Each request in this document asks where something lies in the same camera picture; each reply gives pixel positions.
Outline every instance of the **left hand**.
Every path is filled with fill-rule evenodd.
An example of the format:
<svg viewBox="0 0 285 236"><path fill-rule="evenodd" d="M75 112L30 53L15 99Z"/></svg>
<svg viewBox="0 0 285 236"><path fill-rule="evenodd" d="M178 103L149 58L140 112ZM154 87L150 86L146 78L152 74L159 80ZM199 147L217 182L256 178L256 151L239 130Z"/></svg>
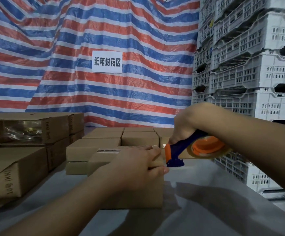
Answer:
<svg viewBox="0 0 285 236"><path fill-rule="evenodd" d="M120 151L111 163L99 168L119 185L119 190L137 190L169 172L168 167L148 170L149 163L161 152L159 147L131 147Z"/></svg>

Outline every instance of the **forearm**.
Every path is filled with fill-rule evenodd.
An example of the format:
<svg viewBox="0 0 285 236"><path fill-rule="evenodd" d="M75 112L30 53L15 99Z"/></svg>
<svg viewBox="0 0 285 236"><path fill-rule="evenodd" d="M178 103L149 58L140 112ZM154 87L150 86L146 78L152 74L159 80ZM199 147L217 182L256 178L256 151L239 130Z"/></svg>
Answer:
<svg viewBox="0 0 285 236"><path fill-rule="evenodd" d="M285 188L285 125L233 113L212 104L196 114L199 129L244 155Z"/></svg>
<svg viewBox="0 0 285 236"><path fill-rule="evenodd" d="M117 190L106 174L96 171L69 193L55 200L0 235L79 235Z"/></svg>

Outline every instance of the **white paper sign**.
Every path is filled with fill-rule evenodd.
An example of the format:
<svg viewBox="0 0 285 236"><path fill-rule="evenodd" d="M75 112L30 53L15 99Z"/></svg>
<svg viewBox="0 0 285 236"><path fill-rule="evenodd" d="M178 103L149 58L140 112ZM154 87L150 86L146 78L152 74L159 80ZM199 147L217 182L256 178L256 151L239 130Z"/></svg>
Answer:
<svg viewBox="0 0 285 236"><path fill-rule="evenodd" d="M123 52L92 51L92 72L122 73Z"/></svg>

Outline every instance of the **blue tape dispenser grip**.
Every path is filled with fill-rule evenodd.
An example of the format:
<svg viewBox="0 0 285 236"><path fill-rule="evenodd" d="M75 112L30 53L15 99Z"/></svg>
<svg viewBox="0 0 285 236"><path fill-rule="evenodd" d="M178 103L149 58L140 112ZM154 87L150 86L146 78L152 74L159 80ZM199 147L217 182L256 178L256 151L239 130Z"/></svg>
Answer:
<svg viewBox="0 0 285 236"><path fill-rule="evenodd" d="M168 167L182 167L183 160L179 155L187 149L188 154L194 158L211 159L220 157L231 151L230 147L221 142L218 138L208 133L196 130L189 138L181 140L173 145L166 144L165 159Z"/></svg>

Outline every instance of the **fingernail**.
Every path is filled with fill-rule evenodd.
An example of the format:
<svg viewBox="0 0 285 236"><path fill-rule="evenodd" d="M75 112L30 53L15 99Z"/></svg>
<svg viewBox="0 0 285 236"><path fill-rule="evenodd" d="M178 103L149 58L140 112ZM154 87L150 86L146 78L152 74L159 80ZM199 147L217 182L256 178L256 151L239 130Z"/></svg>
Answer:
<svg viewBox="0 0 285 236"><path fill-rule="evenodd" d="M164 167L163 172L164 174L168 173L170 171L170 169L168 167Z"/></svg>

